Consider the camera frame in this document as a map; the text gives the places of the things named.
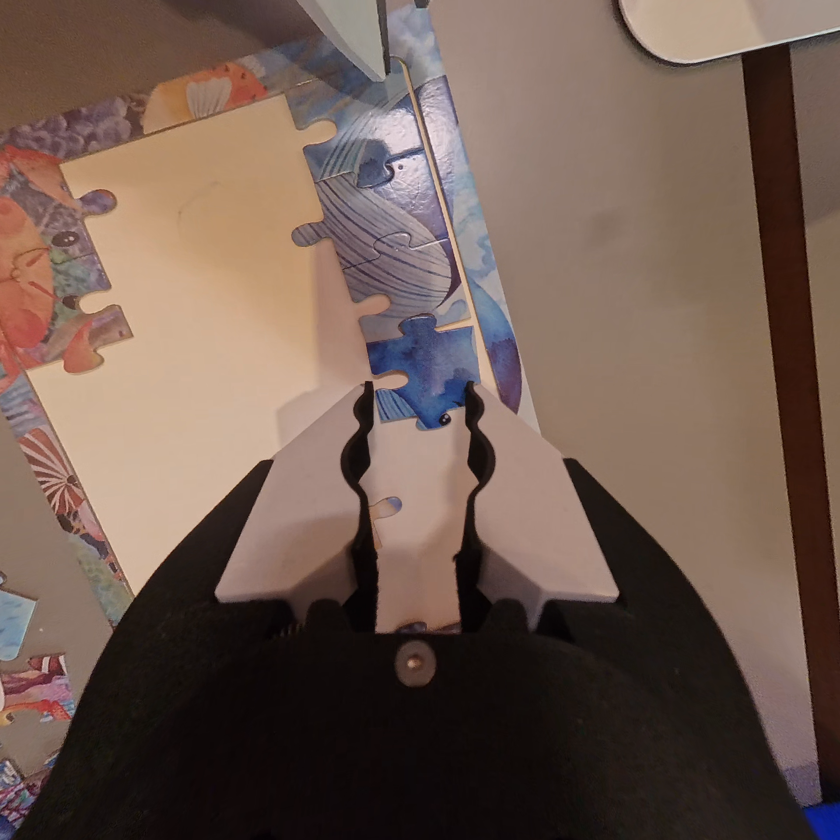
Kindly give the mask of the orange claw puzzle piece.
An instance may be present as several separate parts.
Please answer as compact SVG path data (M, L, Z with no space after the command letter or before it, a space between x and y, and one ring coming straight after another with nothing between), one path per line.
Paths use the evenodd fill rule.
M131 340L133 331L120 308L84 312L74 295L56 292L46 254L2 270L2 379L59 362L70 374L93 371L101 350Z

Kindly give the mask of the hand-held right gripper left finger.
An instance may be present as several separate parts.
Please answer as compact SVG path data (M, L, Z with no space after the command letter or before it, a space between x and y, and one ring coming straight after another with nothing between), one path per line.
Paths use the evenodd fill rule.
M368 497L374 387L357 385L272 459L220 577L221 603L276 600L302 622L310 606L343 606L375 630L379 571Z

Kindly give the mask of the dark blue puzzle piece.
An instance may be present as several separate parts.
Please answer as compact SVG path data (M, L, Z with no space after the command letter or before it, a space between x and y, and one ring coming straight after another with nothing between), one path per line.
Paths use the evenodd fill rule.
M400 323L395 339L368 342L373 375L402 372L407 382L382 388L375 401L384 423L415 418L416 426L435 430L452 421L466 401L468 382L480 380L474 330L436 330L434 316L423 314Z

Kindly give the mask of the puzzle frame board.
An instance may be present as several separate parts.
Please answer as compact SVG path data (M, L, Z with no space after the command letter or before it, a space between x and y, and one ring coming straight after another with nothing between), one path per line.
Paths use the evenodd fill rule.
M402 2L387 28L469 304L436 330L471 327L502 403L536 427L432 16ZM112 627L242 473L396 373L372 374L361 328L388 298L354 302L332 240L292 238L322 221L305 148L337 130L298 128L287 92L329 55L348 60L312 35L2 131L58 158L75 198L117 199L87 222L112 287L79 303L120 308L133 338L88 373L2 379L2 416Z

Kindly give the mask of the orange coral puzzle piece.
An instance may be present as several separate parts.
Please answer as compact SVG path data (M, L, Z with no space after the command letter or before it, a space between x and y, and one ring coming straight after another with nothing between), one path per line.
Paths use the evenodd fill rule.
M87 223L117 206L110 191L75 198L53 155L2 146L2 278L80 299L112 285Z

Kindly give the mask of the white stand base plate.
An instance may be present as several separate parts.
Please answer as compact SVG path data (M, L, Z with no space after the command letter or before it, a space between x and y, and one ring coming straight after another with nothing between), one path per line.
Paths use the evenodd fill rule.
M620 1L648 53L677 65L789 44L839 29L838 1Z

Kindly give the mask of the joined blue whale puzzle section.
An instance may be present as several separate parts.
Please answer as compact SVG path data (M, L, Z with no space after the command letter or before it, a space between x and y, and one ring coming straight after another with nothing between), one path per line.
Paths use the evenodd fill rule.
M305 148L322 221L304 224L300 246L332 240L354 302L383 295L390 304L361 319L368 342L395 339L421 314L453 328L469 304L421 124L404 70L372 81L337 55L309 69L287 92L300 129L330 120L336 134Z

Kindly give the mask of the jigsaw puzzle pieces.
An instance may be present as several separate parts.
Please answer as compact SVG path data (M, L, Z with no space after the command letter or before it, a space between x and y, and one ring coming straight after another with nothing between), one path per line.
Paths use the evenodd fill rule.
M1 832L13 838L55 767L75 714L67 663L72 637L67 604L55 591L33 596L2 573Z

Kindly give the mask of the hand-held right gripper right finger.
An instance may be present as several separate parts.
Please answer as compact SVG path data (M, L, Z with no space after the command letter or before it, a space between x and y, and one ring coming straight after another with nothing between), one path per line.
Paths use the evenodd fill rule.
M511 600L535 631L550 602L615 604L620 590L560 451L475 382L465 391L469 493L455 555L460 629Z

